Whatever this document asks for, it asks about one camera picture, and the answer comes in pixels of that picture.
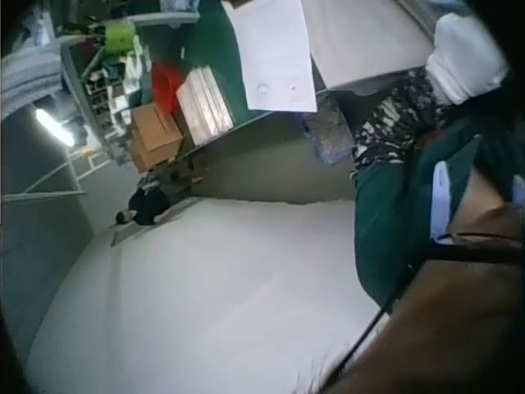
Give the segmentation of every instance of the paper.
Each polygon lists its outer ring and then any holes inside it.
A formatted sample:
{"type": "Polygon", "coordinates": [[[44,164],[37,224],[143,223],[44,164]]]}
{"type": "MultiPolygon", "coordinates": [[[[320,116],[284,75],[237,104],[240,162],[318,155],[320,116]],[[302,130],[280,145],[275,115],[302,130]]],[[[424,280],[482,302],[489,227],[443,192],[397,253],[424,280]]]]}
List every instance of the paper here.
{"type": "Polygon", "coordinates": [[[301,0],[253,0],[231,20],[249,109],[316,112],[312,60],[301,0]]]}

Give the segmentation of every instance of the clothing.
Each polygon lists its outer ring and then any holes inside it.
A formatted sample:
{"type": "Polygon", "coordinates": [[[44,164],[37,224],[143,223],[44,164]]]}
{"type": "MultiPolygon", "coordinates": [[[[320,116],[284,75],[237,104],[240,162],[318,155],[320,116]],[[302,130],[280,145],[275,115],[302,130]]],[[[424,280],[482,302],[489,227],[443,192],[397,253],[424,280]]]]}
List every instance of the clothing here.
{"type": "Polygon", "coordinates": [[[154,226],[155,217],[163,214],[170,207],[170,200],[159,187],[152,188],[148,193],[137,189],[128,203],[129,210],[137,211],[133,220],[139,226],[154,226]]]}
{"type": "Polygon", "coordinates": [[[491,34],[474,16],[446,14],[436,24],[427,72],[458,105],[501,86],[508,67],[491,34]]]}
{"type": "Polygon", "coordinates": [[[512,199],[515,175],[525,171],[513,136],[489,117],[463,117],[415,149],[421,131],[438,129],[448,110],[436,103],[424,75],[410,75],[412,79],[401,80],[359,131],[360,149],[354,158],[357,271],[364,290],[379,305],[395,289],[407,264],[416,263],[416,256],[430,243],[432,182],[438,162],[445,161],[449,173],[449,220],[473,166],[504,201],[512,199]]]}
{"type": "Polygon", "coordinates": [[[155,217],[165,213],[189,196],[190,180],[164,172],[160,176],[149,172],[139,180],[128,209],[137,211],[133,220],[140,226],[155,225],[155,217]]]}

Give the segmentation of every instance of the strap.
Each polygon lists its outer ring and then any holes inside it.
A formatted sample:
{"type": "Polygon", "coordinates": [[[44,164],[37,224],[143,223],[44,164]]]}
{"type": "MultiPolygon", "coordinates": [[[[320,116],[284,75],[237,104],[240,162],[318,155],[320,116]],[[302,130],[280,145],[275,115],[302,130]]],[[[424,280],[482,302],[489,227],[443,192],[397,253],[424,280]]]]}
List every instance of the strap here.
{"type": "Polygon", "coordinates": [[[446,162],[441,161],[434,167],[430,211],[430,237],[436,242],[449,226],[450,200],[449,170],[446,162]]]}

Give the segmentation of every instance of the green jacket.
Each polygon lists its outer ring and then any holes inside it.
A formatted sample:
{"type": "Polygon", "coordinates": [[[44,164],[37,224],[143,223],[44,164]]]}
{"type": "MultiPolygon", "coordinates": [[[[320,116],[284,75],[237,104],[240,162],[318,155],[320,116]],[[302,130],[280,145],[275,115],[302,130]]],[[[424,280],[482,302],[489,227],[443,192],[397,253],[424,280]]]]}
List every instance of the green jacket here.
{"type": "Polygon", "coordinates": [[[405,164],[377,163],[355,177],[355,256],[364,290],[382,305],[399,275],[430,243],[434,167],[446,161],[450,178],[450,216],[458,209],[471,168],[476,167],[512,200],[513,179],[524,168],[510,131],[484,117],[456,121],[441,137],[405,164]]]}

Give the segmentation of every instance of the green table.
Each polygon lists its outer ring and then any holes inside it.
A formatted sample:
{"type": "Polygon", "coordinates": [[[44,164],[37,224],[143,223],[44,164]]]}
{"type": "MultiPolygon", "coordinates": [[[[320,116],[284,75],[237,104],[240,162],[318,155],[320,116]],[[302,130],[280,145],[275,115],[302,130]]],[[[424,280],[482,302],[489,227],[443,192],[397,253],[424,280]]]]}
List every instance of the green table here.
{"type": "MultiPolygon", "coordinates": [[[[234,130],[266,116],[269,112],[248,109],[239,48],[233,26],[218,0],[201,0],[200,19],[194,25],[183,25],[176,32],[166,61],[184,73],[201,66],[209,66],[219,89],[230,109],[234,127],[219,136],[196,146],[187,127],[182,126],[185,142],[182,144],[178,159],[186,157],[204,145],[221,138],[234,130]],[[185,48],[185,59],[180,59],[180,51],[185,48]]],[[[313,64],[316,91],[325,90],[322,78],[313,64]]],[[[181,114],[175,116],[179,124],[184,124],[181,114]]]]}

